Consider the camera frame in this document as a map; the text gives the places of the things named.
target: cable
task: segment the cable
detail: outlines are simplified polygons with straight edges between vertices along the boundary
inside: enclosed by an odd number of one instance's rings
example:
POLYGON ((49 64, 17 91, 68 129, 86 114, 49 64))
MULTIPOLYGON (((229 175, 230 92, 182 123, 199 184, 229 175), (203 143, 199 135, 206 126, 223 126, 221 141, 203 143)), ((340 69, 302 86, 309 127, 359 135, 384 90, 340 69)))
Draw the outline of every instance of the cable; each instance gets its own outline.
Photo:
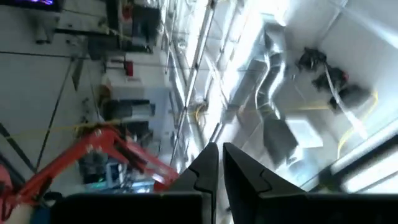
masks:
POLYGON ((94 14, 90 14, 90 13, 86 13, 86 12, 78 12, 78 11, 74 11, 71 9, 63 9, 65 12, 71 12, 74 14, 78 14, 78 15, 82 15, 82 16, 91 16, 91 17, 97 17, 97 18, 103 18, 104 16, 100 16, 100 15, 94 15, 94 14))
MULTIPOLYGON (((289 109, 287 111, 295 111, 295 110, 329 110, 329 107, 326 105, 314 105, 314 106, 302 106, 299 108, 292 108, 289 109)), ((196 110, 192 113, 188 113, 188 115, 196 115, 196 110)), ((249 111, 245 111, 245 113, 257 113, 257 110, 249 110, 249 111)), ((31 129, 28 131, 24 131, 18 134, 13 134, 11 136, 8 137, 4 137, 6 140, 8 139, 16 139, 16 138, 22 138, 22 137, 26 137, 26 136, 34 136, 35 134, 43 134, 46 133, 47 131, 65 131, 65 130, 74 130, 74 129, 78 129, 78 128, 92 128, 94 126, 97 126, 99 124, 101 125, 117 125, 117 124, 123 124, 123 123, 128 123, 130 121, 124 121, 123 119, 113 119, 110 121, 105 121, 105 122, 101 122, 101 123, 97 123, 97 122, 92 122, 92 123, 80 123, 80 124, 72 124, 72 125, 66 125, 66 126, 58 126, 58 127, 51 127, 48 129, 31 129)))
POLYGON ((63 79, 63 82, 62 82, 62 85, 61 85, 61 89, 60 89, 60 92, 59 92, 59 94, 58 94, 57 101, 55 102, 54 110, 52 111, 52 115, 51 115, 50 123, 49 123, 49 128, 47 129, 47 131, 46 131, 46 133, 45 133, 45 136, 44 136, 42 149, 40 150, 39 158, 37 159, 37 163, 36 163, 36 170, 35 170, 36 172, 37 172, 38 169, 39 169, 39 166, 40 166, 40 162, 41 162, 41 160, 42 160, 42 156, 43 156, 44 149, 45 149, 45 147, 46 147, 46 145, 47 145, 47 141, 49 140, 50 129, 51 129, 52 123, 54 122, 55 114, 57 113, 58 106, 59 106, 60 101, 61 101, 61 96, 62 96, 62 93, 63 93, 63 89, 65 88, 65 84, 67 83, 67 80, 68 80, 68 77, 69 77, 70 69, 71 69, 71 68, 72 68, 72 58, 71 58, 71 60, 70 60, 70 62, 69 62, 69 66, 68 66, 68 69, 67 69, 67 73, 65 74, 65 78, 63 79))
MULTIPOLYGON (((372 92, 372 96, 374 98, 372 106, 368 109, 368 111, 361 117, 361 122, 363 123, 366 118, 374 111, 377 104, 379 103, 379 93, 377 91, 372 92)), ((354 128, 351 127, 347 130, 339 140, 338 147, 337 147, 337 159, 340 158, 341 148, 345 144, 345 142, 354 134, 354 128)))

